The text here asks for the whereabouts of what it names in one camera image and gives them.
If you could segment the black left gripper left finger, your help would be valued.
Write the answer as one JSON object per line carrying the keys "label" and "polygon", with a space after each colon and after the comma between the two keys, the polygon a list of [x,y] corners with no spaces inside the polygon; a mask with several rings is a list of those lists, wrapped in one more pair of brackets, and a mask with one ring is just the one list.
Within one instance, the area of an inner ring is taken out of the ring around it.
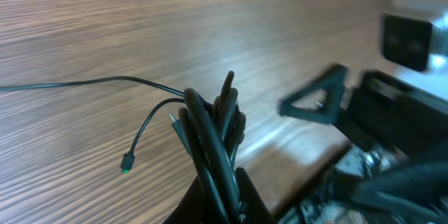
{"label": "black left gripper left finger", "polygon": [[205,202],[202,186],[196,177],[178,206],[163,224],[200,224]]}

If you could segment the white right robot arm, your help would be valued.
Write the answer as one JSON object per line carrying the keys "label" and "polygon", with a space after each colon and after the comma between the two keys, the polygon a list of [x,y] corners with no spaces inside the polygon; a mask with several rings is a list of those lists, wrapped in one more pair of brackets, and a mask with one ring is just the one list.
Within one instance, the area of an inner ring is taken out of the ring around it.
{"label": "white right robot arm", "polygon": [[446,223],[447,102],[366,71],[342,106],[346,74],[334,64],[280,101],[281,116],[332,125],[365,153],[361,175],[331,169],[302,205],[334,202],[373,223]]}

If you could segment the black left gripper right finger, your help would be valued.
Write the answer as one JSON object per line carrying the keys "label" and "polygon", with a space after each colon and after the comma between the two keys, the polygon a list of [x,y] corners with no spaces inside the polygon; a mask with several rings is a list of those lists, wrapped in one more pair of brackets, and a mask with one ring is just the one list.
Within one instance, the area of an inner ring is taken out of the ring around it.
{"label": "black left gripper right finger", "polygon": [[277,224],[263,203],[246,170],[236,169],[237,182],[242,201],[243,224]]}

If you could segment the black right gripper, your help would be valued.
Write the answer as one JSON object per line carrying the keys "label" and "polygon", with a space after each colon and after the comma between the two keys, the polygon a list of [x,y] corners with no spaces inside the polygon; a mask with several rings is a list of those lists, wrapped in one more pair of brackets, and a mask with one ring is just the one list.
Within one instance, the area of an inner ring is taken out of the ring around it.
{"label": "black right gripper", "polygon": [[[408,156],[447,141],[447,101],[380,71],[366,71],[341,109],[348,68],[331,64],[308,84],[280,99],[278,113],[295,119],[333,124],[363,151],[397,148]],[[295,102],[324,93],[316,109]]]}

